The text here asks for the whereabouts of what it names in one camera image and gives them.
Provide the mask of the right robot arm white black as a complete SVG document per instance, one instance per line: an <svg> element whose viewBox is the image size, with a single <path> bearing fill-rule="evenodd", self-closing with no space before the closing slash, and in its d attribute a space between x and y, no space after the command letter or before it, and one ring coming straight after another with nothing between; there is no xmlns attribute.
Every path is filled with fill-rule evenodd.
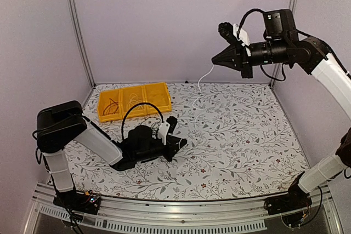
<svg viewBox="0 0 351 234"><path fill-rule="evenodd" d="M254 12L263 16L264 41L251 43L242 27L246 18ZM302 32L296 28L291 10L265 12L254 8L244 14L239 24L221 22L218 32L229 45L212 58L212 64L237 70L242 78L252 78L255 66L299 65L306 74L322 84L345 114L350 116L350 73L326 42L309 34L305 34L303 40L299 39ZM349 167L350 132L347 132L334 154L322 159L294 180L284 197L285 207L295 210L315 188Z"/></svg>

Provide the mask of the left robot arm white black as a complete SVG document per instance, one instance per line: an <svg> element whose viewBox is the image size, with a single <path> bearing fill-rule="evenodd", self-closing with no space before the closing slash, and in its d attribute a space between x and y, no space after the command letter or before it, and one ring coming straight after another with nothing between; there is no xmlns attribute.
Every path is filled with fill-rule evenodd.
<svg viewBox="0 0 351 234"><path fill-rule="evenodd" d="M150 127L138 125L127 136L122 136L121 142L117 142L86 117L81 104L73 100L41 110L32 136L61 201L70 209L76 209L82 201L80 194L75 192L68 168L64 153L66 145L75 141L94 152L114 170L125 171L134 168L137 163L159 157L171 162L187 143L186 139L173 135L176 125L177 119L173 116L161 118L156 134Z"/></svg>

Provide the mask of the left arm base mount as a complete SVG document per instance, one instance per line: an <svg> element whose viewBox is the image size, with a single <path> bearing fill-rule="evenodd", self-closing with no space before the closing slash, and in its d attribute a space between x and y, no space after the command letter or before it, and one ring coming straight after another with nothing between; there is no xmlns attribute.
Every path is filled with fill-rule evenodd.
<svg viewBox="0 0 351 234"><path fill-rule="evenodd" d="M89 190L79 193L75 189L67 192L56 192L53 204L77 212L97 215L101 195Z"/></svg>

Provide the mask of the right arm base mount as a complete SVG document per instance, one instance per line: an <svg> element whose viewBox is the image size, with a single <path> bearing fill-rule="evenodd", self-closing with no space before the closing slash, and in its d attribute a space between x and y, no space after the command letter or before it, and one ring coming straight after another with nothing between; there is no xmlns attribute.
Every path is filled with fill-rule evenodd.
<svg viewBox="0 0 351 234"><path fill-rule="evenodd" d="M291 228L300 227L309 215L311 197L302 191L297 185L290 186L287 194L269 197L264 200L263 208L269 215L291 212L301 209L298 213L289 214L282 217L283 223Z"/></svg>

